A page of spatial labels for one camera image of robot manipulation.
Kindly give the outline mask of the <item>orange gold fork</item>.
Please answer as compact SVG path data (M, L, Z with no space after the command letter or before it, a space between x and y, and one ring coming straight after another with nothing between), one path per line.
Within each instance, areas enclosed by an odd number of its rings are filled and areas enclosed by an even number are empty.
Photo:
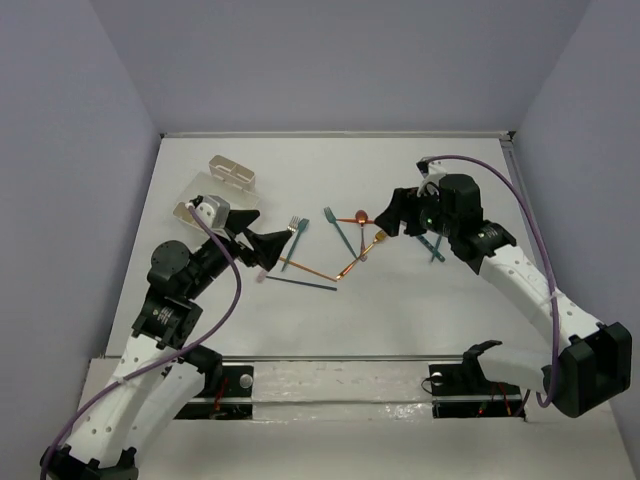
M388 238L388 235L383 230L379 230L375 235L370 245L368 245L363 252L354 259L349 265L347 265L337 276L336 280L341 281L359 262L361 262L369 252L378 244L384 242Z

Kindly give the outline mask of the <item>orange copper spoon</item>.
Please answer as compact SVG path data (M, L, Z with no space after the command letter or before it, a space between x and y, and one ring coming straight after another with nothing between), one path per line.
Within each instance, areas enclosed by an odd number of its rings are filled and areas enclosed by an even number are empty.
M358 210L352 218L338 218L338 222L353 223L358 225L373 224L374 221L368 216L364 210Z

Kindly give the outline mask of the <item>pink handled silver fork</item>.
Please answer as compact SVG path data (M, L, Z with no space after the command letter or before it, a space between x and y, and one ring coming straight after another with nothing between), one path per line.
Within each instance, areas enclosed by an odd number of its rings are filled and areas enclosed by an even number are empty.
M291 235L295 235L296 232L298 231L300 221L301 221L301 218L298 216L293 216L291 218L289 225L287 226L287 230L291 233ZM260 273L257 275L256 281L258 283L262 283L266 279L267 275L268 275L268 271L262 269Z

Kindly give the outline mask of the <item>teal fork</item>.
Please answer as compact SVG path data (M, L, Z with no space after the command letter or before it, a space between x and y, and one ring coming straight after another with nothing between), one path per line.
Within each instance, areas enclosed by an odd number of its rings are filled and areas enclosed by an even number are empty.
M293 243L292 243L292 245L291 245L291 247L290 247L290 249L289 249L289 251L287 253L287 256L285 257L288 261L291 260L293 254L294 254L294 252L295 252L295 250L297 248L297 245L298 245L298 242L300 240L300 237L305 232L305 230L307 229L308 225L309 225L309 219L308 218L301 218L298 231L296 232L296 234L294 236ZM286 264L284 264L281 267L281 271L284 271L287 267L288 266Z
M338 235L340 236L342 242L345 244L345 246L347 247L347 249L349 250L351 255L355 259L357 259L359 257L359 255L356 253L356 251L352 247L351 243L347 239L346 235L344 234L344 232L343 232L342 228L340 227L339 222L338 222L336 216L334 215L332 209L329 206L326 206L326 207L323 208L323 213L324 213L324 216L325 216L326 220L335 228L335 230L337 231Z

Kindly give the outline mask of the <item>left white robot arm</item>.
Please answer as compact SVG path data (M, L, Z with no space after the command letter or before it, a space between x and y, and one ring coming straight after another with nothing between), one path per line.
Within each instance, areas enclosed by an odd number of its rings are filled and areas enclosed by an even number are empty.
M160 432L197 394L226 387L223 357L190 335L202 309L196 298L226 269L269 271L293 230L256 234L256 210L232 210L208 220L188 206L208 235L198 249L170 240L153 251L149 288L109 383L68 420L45 450L43 479L136 479L139 462Z

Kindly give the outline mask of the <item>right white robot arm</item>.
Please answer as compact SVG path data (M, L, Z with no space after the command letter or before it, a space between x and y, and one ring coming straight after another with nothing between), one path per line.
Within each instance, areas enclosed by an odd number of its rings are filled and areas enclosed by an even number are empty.
M466 174L431 174L393 191L375 223L388 236L428 231L448 239L460 261L498 290L550 347L547 353L508 348L500 340L470 347L462 384L482 392L507 383L536 393L570 418L629 389L632 336L605 324L564 295L502 225L484 216L479 186Z

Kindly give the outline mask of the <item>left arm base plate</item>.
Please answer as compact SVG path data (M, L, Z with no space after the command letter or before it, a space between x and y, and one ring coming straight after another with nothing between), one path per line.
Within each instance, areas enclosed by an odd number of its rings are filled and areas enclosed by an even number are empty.
M254 366L225 363L217 383L205 380L204 389L189 400L175 420L251 420Z

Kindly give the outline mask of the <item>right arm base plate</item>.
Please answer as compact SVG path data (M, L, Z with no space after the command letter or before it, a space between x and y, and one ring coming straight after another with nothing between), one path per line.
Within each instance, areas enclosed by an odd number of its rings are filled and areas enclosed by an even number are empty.
M519 387L473 376L462 364L430 365L421 388L431 395L436 419L526 417Z

